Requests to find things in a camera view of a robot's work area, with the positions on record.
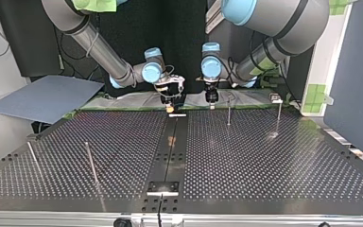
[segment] optical breadboard table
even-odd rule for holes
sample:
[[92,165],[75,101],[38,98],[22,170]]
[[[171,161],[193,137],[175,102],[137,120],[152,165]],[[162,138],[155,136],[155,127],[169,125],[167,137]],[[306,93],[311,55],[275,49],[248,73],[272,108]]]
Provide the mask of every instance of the optical breadboard table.
[[[35,158],[28,145],[2,157],[0,211],[363,216],[363,161],[308,118],[233,110],[228,126],[227,110],[186,113],[54,125],[30,143]],[[152,196],[163,187],[173,194]]]

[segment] green label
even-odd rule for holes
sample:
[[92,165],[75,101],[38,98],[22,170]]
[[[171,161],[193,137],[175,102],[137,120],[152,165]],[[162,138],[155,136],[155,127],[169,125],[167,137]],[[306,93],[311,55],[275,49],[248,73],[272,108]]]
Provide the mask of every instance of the green label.
[[331,15],[343,15],[346,11],[348,0],[329,0],[330,14]]
[[[262,69],[264,70],[270,70],[270,69],[274,69],[276,68],[276,64],[273,63],[269,58],[264,58],[259,64],[258,64]],[[253,76],[260,76],[261,74],[263,74],[264,71],[262,71],[259,68],[254,68],[250,74]]]
[[325,99],[326,85],[309,84],[303,106],[304,113],[318,114],[322,110]]
[[94,12],[116,12],[116,0],[73,0],[77,10],[89,10]]

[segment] gray robot arm segment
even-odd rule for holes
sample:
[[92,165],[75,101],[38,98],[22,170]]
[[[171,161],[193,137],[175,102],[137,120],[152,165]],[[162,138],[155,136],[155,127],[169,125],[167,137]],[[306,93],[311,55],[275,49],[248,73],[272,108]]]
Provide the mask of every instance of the gray robot arm segment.
[[70,35],[111,75],[113,86],[127,87],[139,81],[130,72],[129,66],[111,48],[105,39],[97,34],[89,16],[74,9],[71,0],[42,0],[46,14],[54,25]]
[[257,76],[255,69],[268,70],[263,61],[277,64],[314,45],[327,25],[329,0],[223,0],[222,13],[237,26],[269,36],[236,69],[247,82]]

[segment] blue joint cap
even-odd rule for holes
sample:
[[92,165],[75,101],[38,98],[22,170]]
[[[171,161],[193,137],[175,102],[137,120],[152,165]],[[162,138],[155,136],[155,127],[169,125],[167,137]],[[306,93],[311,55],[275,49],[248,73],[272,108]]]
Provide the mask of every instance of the blue joint cap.
[[161,78],[162,67],[157,62],[150,62],[143,68],[143,79],[149,83],[155,83]]
[[216,79],[222,73],[222,63],[215,57],[206,57],[201,63],[202,74],[208,79]]
[[123,4],[123,3],[125,3],[125,2],[127,2],[127,1],[129,1],[129,0],[117,0],[117,6],[119,6],[120,4]]
[[112,77],[109,77],[109,80],[111,81],[111,84],[114,88],[119,89],[119,88],[124,88],[123,86],[119,85],[116,80],[114,80]]
[[202,52],[217,52],[220,51],[220,44],[218,43],[206,43],[202,46]]
[[146,50],[146,52],[144,52],[144,56],[146,56],[146,59],[149,59],[157,56],[162,56],[162,52],[160,48],[154,47]]
[[244,85],[243,87],[246,87],[246,88],[251,88],[254,84],[255,84],[255,82],[256,82],[256,80],[258,79],[258,77],[255,77],[255,78],[253,78],[252,80],[253,81],[251,81],[251,82],[248,82],[246,85]]
[[223,0],[222,14],[237,26],[245,25],[254,14],[257,0]]

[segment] thin metal post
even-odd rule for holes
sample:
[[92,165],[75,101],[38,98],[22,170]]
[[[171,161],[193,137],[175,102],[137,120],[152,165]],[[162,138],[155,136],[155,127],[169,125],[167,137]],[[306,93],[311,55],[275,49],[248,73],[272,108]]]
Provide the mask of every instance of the thin metal post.
[[34,162],[38,162],[37,160],[37,156],[35,156],[35,153],[34,153],[34,148],[32,147],[31,143],[28,141],[27,142],[27,145],[28,145],[28,148],[31,152],[31,155],[32,155],[32,159],[34,160]]
[[232,107],[231,107],[231,97],[229,96],[229,101],[228,101],[228,126],[231,125],[231,118],[232,118]]
[[91,153],[90,144],[88,142],[85,142],[85,149],[87,150],[88,158],[90,159],[91,170],[93,171],[95,182],[99,183],[98,177],[96,176],[93,154]]
[[280,104],[279,104],[278,121],[281,119],[282,104],[283,104],[283,103],[280,103]]

